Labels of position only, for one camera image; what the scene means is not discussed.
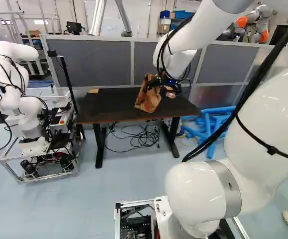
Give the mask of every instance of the light blue floor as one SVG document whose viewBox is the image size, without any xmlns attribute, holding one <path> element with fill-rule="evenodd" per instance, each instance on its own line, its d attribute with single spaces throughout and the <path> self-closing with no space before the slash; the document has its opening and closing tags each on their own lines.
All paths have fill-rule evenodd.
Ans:
<svg viewBox="0 0 288 239">
<path fill-rule="evenodd" d="M 8 134 L 0 125 L 0 145 Z M 0 165 L 0 239 L 112 239 L 114 203 L 151 199 L 165 194 L 164 178 L 194 146 L 177 138 L 181 158 L 169 152 L 161 134 L 160 148 L 113 153 L 106 151 L 102 169 L 95 169 L 96 142 L 86 130 L 80 173 L 49 182 L 18 185 Z M 109 137 L 107 145 L 123 150 L 128 141 Z M 219 143 L 214 159 L 225 157 Z M 201 155 L 196 160 L 204 160 Z M 288 238 L 281 211 L 288 210 L 288 180 L 272 204 L 254 215 L 241 217 L 251 238 Z"/>
</svg>

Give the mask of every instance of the aluminum frame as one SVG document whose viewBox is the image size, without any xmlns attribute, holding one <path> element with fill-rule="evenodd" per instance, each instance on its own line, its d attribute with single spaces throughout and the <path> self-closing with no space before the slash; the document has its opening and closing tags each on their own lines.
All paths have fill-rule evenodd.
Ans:
<svg viewBox="0 0 288 239">
<path fill-rule="evenodd" d="M 3 154 L 0 157 L 0 164 L 7 170 L 7 172 L 16 179 L 17 183 L 29 183 L 29 182 L 36 182 L 36 181 L 41 181 L 41 180 L 46 180 L 46 179 L 51 179 L 51 178 L 57 178 L 57 177 L 63 177 L 66 175 L 70 175 L 70 174 L 75 174 L 78 173 L 78 156 L 80 154 L 80 152 L 76 155 L 76 157 L 72 160 L 72 164 L 74 166 L 74 170 L 66 172 L 66 170 L 64 169 L 64 173 L 56 173 L 56 174 L 49 174 L 49 175 L 45 175 L 45 176 L 41 176 L 38 178 L 35 178 L 33 176 L 33 179 L 28 179 L 25 176 L 25 172 L 23 172 L 23 174 L 21 176 L 17 175 L 16 172 L 10 167 L 10 165 L 8 164 L 9 161 L 12 160 L 20 160 L 20 159 L 27 159 L 28 157 L 34 157 L 35 155 L 19 155 L 19 156 L 10 156 L 7 157 L 6 155 L 10 152 L 10 150 L 12 149 L 12 147 L 15 145 L 15 143 L 18 141 L 19 137 L 16 137 L 7 147 L 7 149 L 3 152 Z M 79 142 L 79 150 L 81 149 L 81 145 L 82 145 L 82 141 Z M 70 153 L 72 153 L 72 148 L 70 147 L 70 143 L 68 143 L 66 145 L 66 148 L 69 150 Z"/>
<path fill-rule="evenodd" d="M 114 220 L 115 220 L 115 239 L 120 239 L 120 209 L 132 208 L 137 206 L 154 206 L 154 199 L 140 201 L 124 201 L 115 203 Z"/>
<path fill-rule="evenodd" d="M 114 207 L 114 220 L 115 220 L 115 239 L 120 239 L 120 209 L 132 208 L 138 206 L 154 206 L 154 199 L 140 200 L 140 201 L 124 201 L 115 203 Z M 246 230 L 238 217 L 230 218 L 235 225 L 235 228 L 240 234 L 242 239 L 250 239 Z"/>
</svg>

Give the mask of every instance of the blue bin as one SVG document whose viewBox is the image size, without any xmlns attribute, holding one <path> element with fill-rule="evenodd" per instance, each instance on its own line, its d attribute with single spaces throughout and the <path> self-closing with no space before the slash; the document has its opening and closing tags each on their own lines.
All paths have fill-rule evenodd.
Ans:
<svg viewBox="0 0 288 239">
<path fill-rule="evenodd" d="M 160 19 L 162 19 L 162 18 L 169 18 L 170 17 L 170 11 L 161 11 L 160 12 Z"/>
<path fill-rule="evenodd" d="M 175 18 L 181 18 L 181 19 L 186 19 L 193 15 L 193 12 L 188 12 L 188 11 L 175 11 Z"/>
</svg>

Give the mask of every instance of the paper bag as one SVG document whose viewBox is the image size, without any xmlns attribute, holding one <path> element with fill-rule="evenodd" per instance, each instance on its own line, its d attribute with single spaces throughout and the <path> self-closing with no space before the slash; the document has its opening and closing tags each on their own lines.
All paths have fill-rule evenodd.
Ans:
<svg viewBox="0 0 288 239">
<path fill-rule="evenodd" d="M 145 79 L 142 83 L 142 87 L 140 88 L 135 102 L 135 108 L 148 113 L 152 113 L 155 111 L 161 100 L 161 96 L 159 94 L 161 87 L 155 86 L 152 89 L 148 90 L 148 82 L 155 79 L 156 77 L 157 75 L 146 73 Z"/>
</svg>

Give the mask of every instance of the cubicle divider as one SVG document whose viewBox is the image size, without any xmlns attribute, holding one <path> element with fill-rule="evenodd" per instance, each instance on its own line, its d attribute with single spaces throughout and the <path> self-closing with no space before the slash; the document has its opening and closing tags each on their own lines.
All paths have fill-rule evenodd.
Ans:
<svg viewBox="0 0 288 239">
<path fill-rule="evenodd" d="M 120 88 L 140 86 L 146 72 L 155 74 L 152 63 L 157 39 L 76 35 L 41 35 L 44 50 L 56 50 L 65 57 L 72 85 L 85 94 L 90 87 Z M 183 94 L 200 108 L 237 103 L 249 79 L 274 46 L 215 41 L 197 51 L 191 62 Z M 47 57 L 57 87 L 66 81 L 60 63 Z M 288 47 L 284 48 L 266 79 L 288 67 Z"/>
</svg>

